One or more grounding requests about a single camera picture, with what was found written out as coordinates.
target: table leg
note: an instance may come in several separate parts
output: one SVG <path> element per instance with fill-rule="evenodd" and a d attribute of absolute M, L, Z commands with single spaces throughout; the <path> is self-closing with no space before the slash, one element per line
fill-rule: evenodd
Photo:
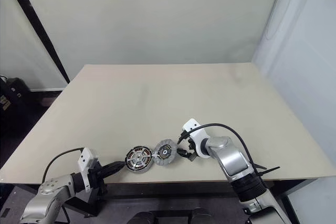
<path fill-rule="evenodd" d="M 270 191 L 274 195 L 275 199 L 280 201 L 284 207 L 292 224 L 300 224 L 300 221 L 296 216 L 288 195 L 308 185 L 314 180 L 315 179 L 276 180 L 274 181 L 274 185 L 270 188 Z"/>
<path fill-rule="evenodd" d="M 85 218 L 93 217 L 98 215 L 97 205 L 89 204 L 84 200 L 81 200 L 77 197 L 71 198 L 64 203 L 66 208 L 69 208 L 73 211 L 76 211 L 80 214 L 83 214 Z"/>
<path fill-rule="evenodd" d="M 91 206 L 93 206 L 96 209 L 97 214 L 99 212 L 98 202 L 97 202 L 97 200 L 99 200 L 98 192 L 99 192 L 99 188 L 92 189 L 92 191 L 90 193 L 89 200 L 88 200 L 88 204 L 90 204 Z M 89 217 L 91 217 L 90 214 L 85 214 L 85 216 L 84 216 L 84 218 L 89 218 Z"/>

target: floor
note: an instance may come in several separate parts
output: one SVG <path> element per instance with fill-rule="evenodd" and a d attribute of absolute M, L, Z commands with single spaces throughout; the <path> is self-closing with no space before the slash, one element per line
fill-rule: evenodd
<path fill-rule="evenodd" d="M 14 187 L 0 211 L 1 224 L 17 224 L 25 206 L 34 195 L 21 188 Z M 83 215 L 67 209 L 71 224 L 126 224 L 136 213 L 150 210 L 189 210 L 196 207 L 208 209 L 216 223 L 245 223 L 238 198 L 148 198 L 148 199 L 110 199 L 97 217 L 83 218 Z M 57 219 L 66 221 L 62 211 Z M 186 223 L 187 218 L 160 218 L 160 224 Z"/>
<path fill-rule="evenodd" d="M 52 102 L 56 99 L 60 92 L 51 92 L 51 94 L 44 94 L 45 92 L 32 92 L 31 95 L 36 101 L 34 106 L 31 106 L 32 115 L 39 120 L 47 111 Z M 15 149 L 19 146 L 25 136 L 29 133 L 34 125 L 23 120 L 19 116 L 13 120 L 9 129 L 4 130 L 0 135 L 0 168 L 6 163 Z"/>

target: table top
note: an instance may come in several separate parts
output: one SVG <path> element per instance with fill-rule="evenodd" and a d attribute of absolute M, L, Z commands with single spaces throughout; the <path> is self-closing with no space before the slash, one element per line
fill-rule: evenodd
<path fill-rule="evenodd" d="M 264 179 L 336 175 L 336 168 L 276 90 L 252 63 L 86 65 L 37 122 L 0 170 L 2 183 L 39 184 L 49 161 L 76 147 L 96 150 L 102 165 L 143 145 L 177 141 L 190 118 L 223 123 L 244 139 L 254 161 L 272 168 Z M 225 129 L 210 135 L 230 136 Z M 47 178 L 78 172 L 79 152 L 58 158 Z M 124 168 L 106 183 L 225 180 L 214 159 L 177 157 L 144 174 Z"/>

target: dark floor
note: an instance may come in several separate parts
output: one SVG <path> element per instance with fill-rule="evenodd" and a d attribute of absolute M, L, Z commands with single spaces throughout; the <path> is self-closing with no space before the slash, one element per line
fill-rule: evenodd
<path fill-rule="evenodd" d="M 59 94 L 60 91 L 30 92 L 29 99 L 24 100 L 25 108 L 12 103 L 13 107 L 10 107 L 11 111 L 9 113 L 1 109 L 0 168 L 7 162 L 34 124 L 43 116 Z M 30 119 L 24 117 L 22 110 L 29 111 Z M 0 209 L 12 189 L 12 185 L 0 183 Z"/>
<path fill-rule="evenodd" d="M 1 224 L 17 224 L 29 200 L 34 195 L 15 187 L 8 197 L 0 216 Z M 153 210 L 190 210 L 196 207 L 208 209 L 216 223 L 245 223 L 247 216 L 241 210 L 237 198 L 147 198 L 147 199 L 109 199 L 97 217 L 85 219 L 83 215 L 67 210 L 72 224 L 127 223 L 136 213 Z M 60 212 L 58 221 L 66 221 Z M 185 217 L 160 218 L 160 224 L 186 223 Z"/>

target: motor part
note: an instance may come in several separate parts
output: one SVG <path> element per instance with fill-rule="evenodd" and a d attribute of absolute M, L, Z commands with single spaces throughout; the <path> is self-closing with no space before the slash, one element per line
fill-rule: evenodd
<path fill-rule="evenodd" d="M 177 144 L 175 144 L 171 139 L 162 140 L 155 147 L 153 158 L 158 165 L 168 165 L 176 157 Z"/>
<path fill-rule="evenodd" d="M 125 158 L 126 167 L 133 173 L 145 173 L 153 164 L 152 151 L 144 146 L 131 149 Z"/>

